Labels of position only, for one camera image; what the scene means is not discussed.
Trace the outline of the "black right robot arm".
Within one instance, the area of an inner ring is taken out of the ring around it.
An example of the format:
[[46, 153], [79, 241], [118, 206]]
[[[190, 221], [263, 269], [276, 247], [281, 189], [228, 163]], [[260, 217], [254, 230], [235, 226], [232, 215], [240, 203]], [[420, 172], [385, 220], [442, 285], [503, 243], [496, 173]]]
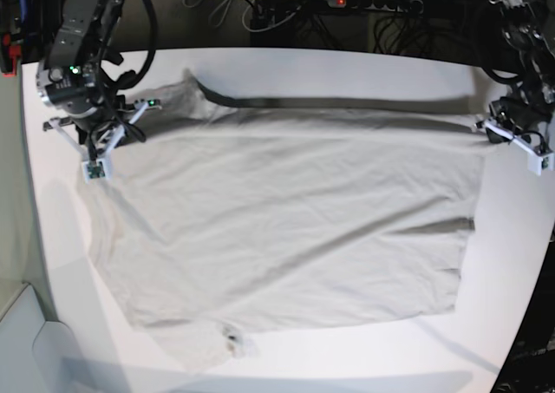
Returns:
[[120, 65], [122, 55], [110, 43], [126, 0], [66, 0], [62, 24], [39, 62], [36, 89], [49, 107], [64, 111], [81, 134], [82, 144], [92, 147], [109, 128], [143, 142], [142, 130], [131, 120], [131, 107], [121, 91], [137, 86], [151, 68], [159, 34], [151, 0], [140, 0], [149, 24], [147, 57], [140, 70], [129, 70], [112, 79], [103, 62]]

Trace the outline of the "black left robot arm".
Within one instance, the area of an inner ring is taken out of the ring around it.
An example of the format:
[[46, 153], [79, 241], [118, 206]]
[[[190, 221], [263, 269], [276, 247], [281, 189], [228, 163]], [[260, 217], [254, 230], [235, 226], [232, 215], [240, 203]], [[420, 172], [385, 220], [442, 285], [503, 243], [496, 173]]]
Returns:
[[[494, 68], [493, 48], [486, 44], [487, 23], [515, 54], [512, 75]], [[539, 127], [554, 118], [554, 0], [485, 0], [473, 20], [473, 47], [478, 62], [507, 94], [488, 105], [484, 126], [490, 142], [522, 140], [533, 154], [549, 151], [547, 134]]]

